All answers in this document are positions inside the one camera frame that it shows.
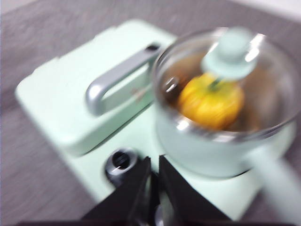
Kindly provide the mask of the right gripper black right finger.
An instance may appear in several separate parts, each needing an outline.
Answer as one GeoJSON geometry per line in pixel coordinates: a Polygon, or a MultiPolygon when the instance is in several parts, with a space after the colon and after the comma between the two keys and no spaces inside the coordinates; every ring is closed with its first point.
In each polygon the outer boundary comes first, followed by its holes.
{"type": "Polygon", "coordinates": [[[163,155],[159,157],[158,181],[164,222],[231,221],[198,193],[163,155]]]}

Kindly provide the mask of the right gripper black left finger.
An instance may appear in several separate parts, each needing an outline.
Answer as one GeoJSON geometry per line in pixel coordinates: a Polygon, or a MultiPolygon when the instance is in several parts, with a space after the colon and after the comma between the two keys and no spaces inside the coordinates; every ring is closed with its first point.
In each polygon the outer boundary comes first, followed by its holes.
{"type": "Polygon", "coordinates": [[[147,222],[151,199],[151,159],[133,167],[124,183],[92,208],[82,220],[98,222],[147,222]]]}

